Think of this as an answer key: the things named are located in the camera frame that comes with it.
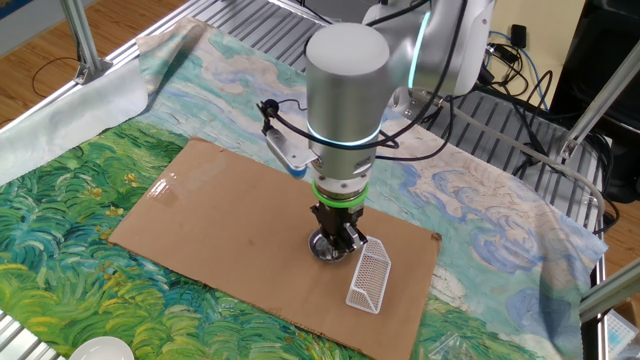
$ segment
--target mesh basket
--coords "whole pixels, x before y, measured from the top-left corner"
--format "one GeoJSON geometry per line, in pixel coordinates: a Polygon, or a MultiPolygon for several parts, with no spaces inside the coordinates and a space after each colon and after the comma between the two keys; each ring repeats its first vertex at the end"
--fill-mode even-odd
{"type": "Polygon", "coordinates": [[[607,338],[609,339],[609,358],[615,358],[638,333],[630,322],[611,310],[607,317],[607,338]]]}
{"type": "Polygon", "coordinates": [[[380,240],[372,237],[368,237],[368,240],[351,280],[347,305],[377,314],[382,306],[391,260],[380,240]]]}

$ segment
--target painted tablecloth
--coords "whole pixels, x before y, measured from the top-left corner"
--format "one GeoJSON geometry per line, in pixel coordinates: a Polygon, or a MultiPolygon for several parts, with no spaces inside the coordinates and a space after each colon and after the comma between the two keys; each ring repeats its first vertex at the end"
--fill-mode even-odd
{"type": "MultiPolygon", "coordinates": [[[[196,20],[138,46],[148,108],[0,186],[0,308],[64,356],[111,335],[138,360],[363,358],[108,243],[191,136],[283,170],[255,104],[306,103],[303,74],[196,20]]],[[[414,128],[394,154],[440,144],[414,128]]],[[[367,205],[443,236],[413,359],[448,333],[479,359],[581,357],[578,304],[606,245],[518,179],[449,145],[376,162],[367,205]]]]}

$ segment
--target cardboard sheet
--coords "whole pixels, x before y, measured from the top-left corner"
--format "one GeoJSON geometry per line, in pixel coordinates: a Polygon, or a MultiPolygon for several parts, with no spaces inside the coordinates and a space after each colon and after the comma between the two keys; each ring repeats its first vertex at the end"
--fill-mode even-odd
{"type": "Polygon", "coordinates": [[[316,203],[304,181],[191,140],[110,241],[375,359],[408,359],[440,236],[367,208],[362,231],[382,240],[392,266],[382,309],[346,305],[359,253],[315,259],[316,203]]]}

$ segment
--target wooden floor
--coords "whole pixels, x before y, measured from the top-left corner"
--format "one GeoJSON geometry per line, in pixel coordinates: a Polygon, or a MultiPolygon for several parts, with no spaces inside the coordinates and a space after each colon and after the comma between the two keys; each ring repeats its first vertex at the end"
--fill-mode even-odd
{"type": "MultiPolygon", "coordinates": [[[[86,10],[98,53],[111,53],[184,1],[98,0],[86,10]]],[[[69,28],[63,22],[0,58],[0,127],[42,100],[31,88],[31,78],[42,65],[60,57],[75,58],[75,53],[69,28]]],[[[43,95],[52,93],[73,78],[76,68],[73,60],[51,64],[36,78],[36,90],[43,95]]],[[[610,246],[606,255],[608,275],[640,258],[640,202],[618,207],[620,222],[605,236],[610,246]]]]}

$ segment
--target black device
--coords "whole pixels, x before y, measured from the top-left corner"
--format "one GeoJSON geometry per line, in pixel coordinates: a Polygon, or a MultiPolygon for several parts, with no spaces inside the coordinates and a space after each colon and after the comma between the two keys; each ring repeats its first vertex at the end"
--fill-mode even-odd
{"type": "Polygon", "coordinates": [[[518,54],[513,52],[507,46],[503,44],[494,44],[493,50],[500,56],[500,58],[509,64],[513,65],[518,61],[518,54]]]}
{"type": "Polygon", "coordinates": [[[481,85],[489,86],[489,85],[491,85],[491,83],[493,83],[493,80],[495,80],[495,78],[496,77],[493,76],[491,71],[489,71],[489,69],[487,69],[484,65],[482,65],[482,67],[480,67],[480,74],[478,75],[478,82],[481,85]]]}
{"type": "MultiPolygon", "coordinates": [[[[632,5],[637,1],[620,4],[632,5]]],[[[558,82],[552,114],[584,112],[640,40],[640,8],[625,14],[589,2],[558,82]]],[[[640,200],[640,75],[607,110],[594,131],[613,140],[613,170],[606,196],[615,202],[640,200]]],[[[571,127],[580,116],[563,120],[571,127]]]]}
{"type": "Polygon", "coordinates": [[[320,224],[320,233],[327,239],[337,260],[347,253],[358,248],[353,245],[354,240],[367,243],[367,237],[357,227],[357,222],[364,213],[364,204],[353,208],[334,208],[323,203],[318,203],[311,207],[311,212],[316,216],[320,224]]]}
{"type": "Polygon", "coordinates": [[[527,27],[522,25],[511,25],[511,45],[518,49],[527,47],[527,27]]]}

